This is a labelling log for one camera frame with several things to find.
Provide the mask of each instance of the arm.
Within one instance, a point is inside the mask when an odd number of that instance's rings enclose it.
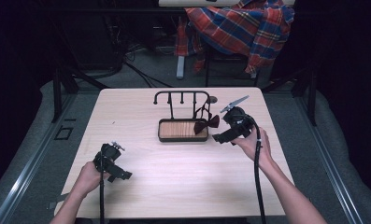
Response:
[[[95,169],[94,163],[92,161],[86,162],[80,171],[74,187],[71,189],[68,196],[66,196],[63,205],[50,224],[74,223],[83,199],[86,198],[89,192],[96,189],[99,183],[100,173]]]
[[[270,144],[266,131],[260,128],[262,148],[259,158],[259,166],[269,179],[278,195],[278,199],[284,209],[290,223],[326,223],[319,211],[310,200],[281,171],[270,154]],[[246,155],[254,160],[256,146],[256,130],[247,138],[237,138],[232,142],[238,144]]]

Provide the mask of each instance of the brown bow tie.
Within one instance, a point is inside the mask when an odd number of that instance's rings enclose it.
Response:
[[[220,116],[216,115],[214,118],[210,119],[209,121],[197,121],[194,124],[194,134],[199,134],[203,131],[206,127],[211,128],[218,128],[220,125]]]

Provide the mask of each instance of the wire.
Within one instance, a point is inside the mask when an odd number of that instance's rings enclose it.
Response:
[[[261,190],[261,182],[259,178],[259,156],[261,152],[261,132],[258,127],[257,122],[255,122],[255,119],[251,117],[250,115],[233,115],[233,117],[242,117],[249,119],[251,124],[254,125],[255,130],[257,132],[257,143],[255,147],[255,155],[254,155],[254,178],[255,178],[255,188],[257,189],[257,196],[258,196],[258,204],[260,207],[260,213],[261,213],[261,221],[263,224],[266,224],[266,216],[264,214],[264,199],[262,196],[262,190]]]
[[[104,224],[104,166],[103,166],[103,148],[100,149],[100,223]]]
[[[169,87],[169,88],[173,88],[173,86],[170,86],[154,77],[150,77],[148,75],[146,75],[145,73],[141,72],[140,70],[138,70],[136,67],[134,67],[132,64],[129,64],[128,62],[123,62],[124,64],[126,64],[128,67],[130,67],[131,69],[133,69],[135,72],[137,72],[144,80],[145,82],[147,82],[147,84],[150,86],[150,88],[153,86],[153,87],[156,87],[152,81],[156,81],[166,87]]]

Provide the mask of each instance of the table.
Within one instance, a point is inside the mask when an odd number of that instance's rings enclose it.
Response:
[[[160,119],[170,119],[167,96],[158,91],[207,91],[218,102],[210,112],[219,114],[230,102],[245,95],[246,113],[264,127],[271,141],[272,156],[293,181],[263,95],[257,88],[195,89],[105,89],[95,104],[85,134],[78,148],[63,194],[74,185],[81,167],[92,161],[104,143],[117,141],[126,150],[116,164],[133,173],[130,179],[116,179],[105,184],[106,218],[171,217],[247,217],[259,216],[253,175],[253,162],[239,146],[219,144],[212,134],[230,127],[221,120],[220,127],[209,128],[206,142],[163,143],[158,138]],[[206,96],[197,95],[196,109]],[[190,119],[193,97],[172,94],[174,118]],[[267,216],[284,215],[278,197],[260,172],[264,209]],[[55,209],[58,212],[62,203]],[[99,218],[99,190],[89,193],[78,210],[78,217]]]
[[[159,7],[230,7],[239,0],[217,0],[215,2],[207,0],[159,0]],[[295,0],[283,0],[287,6],[293,6]]]
[[[230,7],[237,4],[239,0],[217,0],[215,2],[207,0],[159,0],[159,7]],[[283,0],[287,6],[293,6],[295,0]],[[185,57],[178,56],[177,79],[184,78]]]

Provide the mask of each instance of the tray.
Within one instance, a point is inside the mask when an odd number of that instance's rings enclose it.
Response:
[[[206,142],[208,127],[194,134],[194,124],[205,119],[161,119],[158,136],[161,142]]]

